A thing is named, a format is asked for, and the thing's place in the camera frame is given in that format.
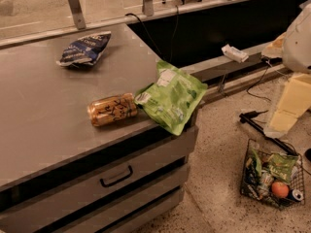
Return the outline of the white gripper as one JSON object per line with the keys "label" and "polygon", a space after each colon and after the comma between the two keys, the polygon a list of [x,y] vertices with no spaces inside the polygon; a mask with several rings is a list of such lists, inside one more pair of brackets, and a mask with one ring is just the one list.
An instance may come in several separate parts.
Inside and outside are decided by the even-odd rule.
{"label": "white gripper", "polygon": [[269,138],[285,136],[311,108],[311,4],[288,27],[283,41],[283,64],[294,72],[275,89],[263,133]]}

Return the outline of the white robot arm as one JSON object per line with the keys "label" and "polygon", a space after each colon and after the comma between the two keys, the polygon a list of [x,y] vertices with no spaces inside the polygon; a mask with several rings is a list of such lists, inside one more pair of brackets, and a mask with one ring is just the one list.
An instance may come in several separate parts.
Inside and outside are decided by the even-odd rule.
{"label": "white robot arm", "polygon": [[286,135],[297,120],[311,108],[311,3],[281,34],[261,52],[269,59],[281,58],[294,73],[276,88],[263,132],[267,137]]}

